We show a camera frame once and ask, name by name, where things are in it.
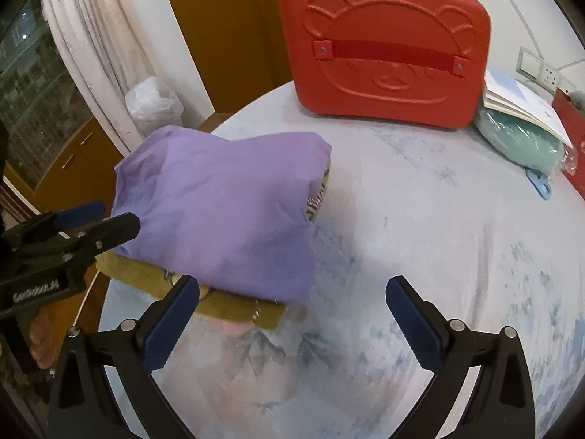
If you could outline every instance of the metal screw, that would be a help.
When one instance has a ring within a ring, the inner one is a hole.
[[[504,334],[508,338],[516,338],[516,335],[518,335],[517,331],[514,330],[514,328],[512,328],[512,327],[504,328]]]
[[[80,334],[80,332],[81,332],[81,328],[79,328],[79,327],[71,327],[69,329],[69,331],[67,332],[67,335],[70,338],[75,338],[77,335]]]
[[[461,322],[460,320],[452,320],[451,322],[449,322],[449,326],[455,330],[456,332],[462,332],[463,330],[465,330],[465,324],[463,322]]]
[[[123,332],[131,332],[136,328],[136,320],[128,318],[120,324],[120,330]]]

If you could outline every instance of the purple cloth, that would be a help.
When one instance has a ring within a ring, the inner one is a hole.
[[[133,212],[128,258],[259,299],[305,301],[315,255],[308,198],[331,147],[315,133],[228,141],[163,127],[116,167],[112,216]]]

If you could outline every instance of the white tablecloth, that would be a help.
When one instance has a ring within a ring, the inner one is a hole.
[[[300,107],[292,84],[215,134],[235,140],[282,131],[314,131],[333,147],[314,235],[314,292],[306,314],[290,309],[274,331],[238,336],[191,319],[154,376],[195,436],[388,438],[431,377],[385,303],[388,279],[402,274],[446,318],[494,333],[517,328],[541,437],[585,372],[581,196],[557,174],[552,199],[543,200],[473,126],[317,117]],[[138,318],[152,301],[113,281],[101,329]],[[145,437],[119,379],[108,374],[131,428]],[[442,434],[455,427],[476,374]]]

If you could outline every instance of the floral tablecloth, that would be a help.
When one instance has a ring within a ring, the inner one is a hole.
[[[154,377],[195,436],[388,438],[431,378],[385,304],[388,279],[402,274],[446,318],[495,333],[517,328],[542,437],[585,373],[585,202],[564,176],[553,177],[547,202],[473,126],[317,117],[292,84],[215,134],[281,131],[315,131],[333,147],[312,239],[314,291],[277,330],[191,319]],[[153,300],[112,281],[101,329],[138,318]],[[477,372],[439,436],[455,427]],[[108,376],[130,427],[146,437],[112,369]]]

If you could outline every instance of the stack of paper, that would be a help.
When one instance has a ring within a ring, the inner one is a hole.
[[[538,125],[565,145],[573,147],[563,123],[551,105],[503,72],[492,68],[486,71],[483,105],[487,109],[504,112]]]

